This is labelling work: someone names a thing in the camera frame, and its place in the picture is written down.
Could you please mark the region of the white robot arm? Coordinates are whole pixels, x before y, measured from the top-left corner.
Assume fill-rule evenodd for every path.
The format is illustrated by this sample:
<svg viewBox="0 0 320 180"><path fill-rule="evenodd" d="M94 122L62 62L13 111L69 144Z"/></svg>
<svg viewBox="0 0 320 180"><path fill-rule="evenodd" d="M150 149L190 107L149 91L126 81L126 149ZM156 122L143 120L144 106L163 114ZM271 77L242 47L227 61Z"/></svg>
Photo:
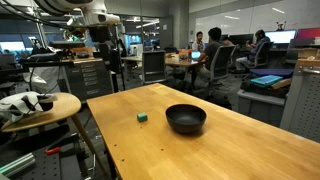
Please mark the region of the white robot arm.
<svg viewBox="0 0 320 180"><path fill-rule="evenodd" d="M53 16L63 16L79 8L89 26L114 25L120 22L120 17L109 14L105 0L34 0L45 12Z"/></svg>

